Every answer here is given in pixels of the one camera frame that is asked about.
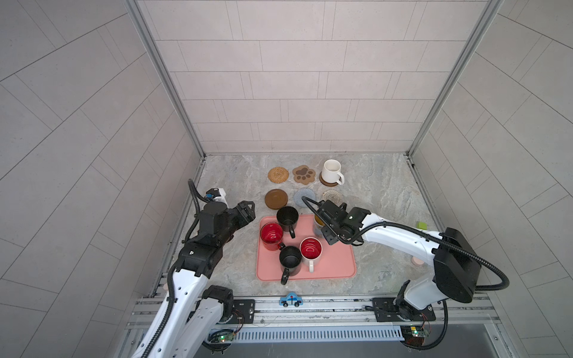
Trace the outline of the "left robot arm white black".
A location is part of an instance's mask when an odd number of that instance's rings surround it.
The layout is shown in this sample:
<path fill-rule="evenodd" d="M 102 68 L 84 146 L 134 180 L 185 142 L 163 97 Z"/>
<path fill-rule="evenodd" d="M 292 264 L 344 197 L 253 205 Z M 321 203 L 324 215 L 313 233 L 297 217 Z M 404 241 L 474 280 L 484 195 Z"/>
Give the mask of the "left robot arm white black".
<path fill-rule="evenodd" d="M 167 296 L 134 352 L 135 357 L 193 357 L 214 326 L 233 316 L 231 289 L 208 282 L 234 234 L 256 218 L 255 203 L 230 208 L 225 191 L 200 195 L 188 181 L 195 219 L 167 274 Z"/>

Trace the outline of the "dark brown wooden coaster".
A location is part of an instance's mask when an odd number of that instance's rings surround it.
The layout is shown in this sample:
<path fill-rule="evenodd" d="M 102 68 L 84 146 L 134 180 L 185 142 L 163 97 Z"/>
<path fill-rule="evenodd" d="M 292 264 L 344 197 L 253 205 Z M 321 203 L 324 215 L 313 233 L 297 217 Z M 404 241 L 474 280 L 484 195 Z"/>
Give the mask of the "dark brown wooden coaster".
<path fill-rule="evenodd" d="M 289 201 L 288 194 L 282 189 L 271 189 L 264 198 L 265 205 L 271 210 L 280 210 Z"/>

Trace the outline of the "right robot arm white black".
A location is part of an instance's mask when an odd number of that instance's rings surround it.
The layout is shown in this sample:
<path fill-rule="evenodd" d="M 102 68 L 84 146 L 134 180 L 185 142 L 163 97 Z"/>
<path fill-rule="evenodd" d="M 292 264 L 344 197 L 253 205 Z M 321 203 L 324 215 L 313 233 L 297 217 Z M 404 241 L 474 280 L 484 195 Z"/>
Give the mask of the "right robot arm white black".
<path fill-rule="evenodd" d="M 503 271 L 476 255 L 456 229 L 443 232 L 412 228 L 386 220 L 369 210 L 332 201 L 302 201 L 323 222 L 322 234 L 329 245 L 362 246 L 377 243 L 411 255 L 433 268 L 417 280 L 406 280 L 393 306 L 398 316 L 410 321 L 433 303 L 447 309 L 449 299 L 470 303 L 476 292 L 507 289 L 510 280 Z"/>

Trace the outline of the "grey-blue woven round coaster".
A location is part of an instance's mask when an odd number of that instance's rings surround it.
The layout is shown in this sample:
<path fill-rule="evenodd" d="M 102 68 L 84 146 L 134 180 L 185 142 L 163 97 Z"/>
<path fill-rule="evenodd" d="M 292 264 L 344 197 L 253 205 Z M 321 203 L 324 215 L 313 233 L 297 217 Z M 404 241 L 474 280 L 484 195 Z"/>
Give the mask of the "grey-blue woven round coaster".
<path fill-rule="evenodd" d="M 306 207 L 306 204 L 302 200 L 304 197 L 307 197 L 312 201 L 316 200 L 316 194 L 315 192 L 313 192 L 313 190 L 309 188 L 301 188 L 295 193 L 293 197 L 295 205 L 297 205 L 298 207 Z"/>

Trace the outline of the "yellow inside mug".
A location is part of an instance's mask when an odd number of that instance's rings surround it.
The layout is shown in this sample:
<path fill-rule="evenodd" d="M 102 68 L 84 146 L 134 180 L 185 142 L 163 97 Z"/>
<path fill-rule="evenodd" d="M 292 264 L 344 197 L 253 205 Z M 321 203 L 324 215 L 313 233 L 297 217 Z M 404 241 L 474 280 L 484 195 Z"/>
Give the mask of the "yellow inside mug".
<path fill-rule="evenodd" d="M 323 238 L 324 235 L 322 233 L 322 228 L 324 227 L 324 223 L 322 222 L 322 220 L 319 218 L 319 216 L 314 215 L 313 216 L 313 232 L 314 235 L 318 238 Z"/>

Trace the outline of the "paw shaped cork coaster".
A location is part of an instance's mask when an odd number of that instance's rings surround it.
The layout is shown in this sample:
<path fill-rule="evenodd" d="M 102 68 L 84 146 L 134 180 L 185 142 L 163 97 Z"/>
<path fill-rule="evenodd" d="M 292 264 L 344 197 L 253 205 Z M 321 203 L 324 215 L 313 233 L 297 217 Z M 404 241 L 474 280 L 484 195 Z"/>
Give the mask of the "paw shaped cork coaster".
<path fill-rule="evenodd" d="M 306 165 L 301 165 L 292 170 L 293 180 L 296 183 L 309 185 L 316 180 L 316 170 Z"/>

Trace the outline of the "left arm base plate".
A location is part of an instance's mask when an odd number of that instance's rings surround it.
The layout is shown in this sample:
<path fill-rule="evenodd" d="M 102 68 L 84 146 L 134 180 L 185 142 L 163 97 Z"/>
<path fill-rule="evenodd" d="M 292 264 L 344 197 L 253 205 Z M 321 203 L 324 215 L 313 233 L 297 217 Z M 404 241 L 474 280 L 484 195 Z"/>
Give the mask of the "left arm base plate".
<path fill-rule="evenodd" d="M 218 301 L 222 304 L 222 318 L 217 322 L 218 325 L 236 325 L 252 324 L 255 314 L 254 299 L 239 299 L 230 301 Z"/>

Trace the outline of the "woven rattan round coaster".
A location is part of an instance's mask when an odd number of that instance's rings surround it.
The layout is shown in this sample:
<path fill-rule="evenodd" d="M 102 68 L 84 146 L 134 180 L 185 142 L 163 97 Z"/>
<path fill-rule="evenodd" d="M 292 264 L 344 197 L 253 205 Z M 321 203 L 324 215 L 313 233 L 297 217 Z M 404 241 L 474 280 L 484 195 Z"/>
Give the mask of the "woven rattan round coaster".
<path fill-rule="evenodd" d="M 267 177 L 272 183 L 283 183 L 288 180 L 289 171 L 283 167 L 277 166 L 269 170 Z"/>

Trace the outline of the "multicolour woven round coaster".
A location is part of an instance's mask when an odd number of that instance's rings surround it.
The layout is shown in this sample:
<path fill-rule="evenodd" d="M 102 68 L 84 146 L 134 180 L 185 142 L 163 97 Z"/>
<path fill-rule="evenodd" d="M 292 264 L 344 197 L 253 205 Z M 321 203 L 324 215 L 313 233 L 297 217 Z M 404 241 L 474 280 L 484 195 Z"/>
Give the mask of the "multicolour woven round coaster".
<path fill-rule="evenodd" d="M 335 205 L 340 206 L 344 202 L 343 195 L 334 189 L 329 189 L 322 194 L 323 201 L 332 201 Z"/>

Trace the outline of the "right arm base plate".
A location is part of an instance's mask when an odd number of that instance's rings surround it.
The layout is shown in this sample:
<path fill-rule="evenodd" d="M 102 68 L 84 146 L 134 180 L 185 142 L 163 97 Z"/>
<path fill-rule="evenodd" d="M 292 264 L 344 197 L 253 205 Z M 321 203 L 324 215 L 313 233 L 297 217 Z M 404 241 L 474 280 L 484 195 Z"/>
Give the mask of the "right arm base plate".
<path fill-rule="evenodd" d="M 373 298 L 370 305 L 363 307 L 373 312 L 376 322 L 434 322 L 436 315 L 431 306 L 417 310 L 409 304 L 396 304 L 395 298 Z"/>

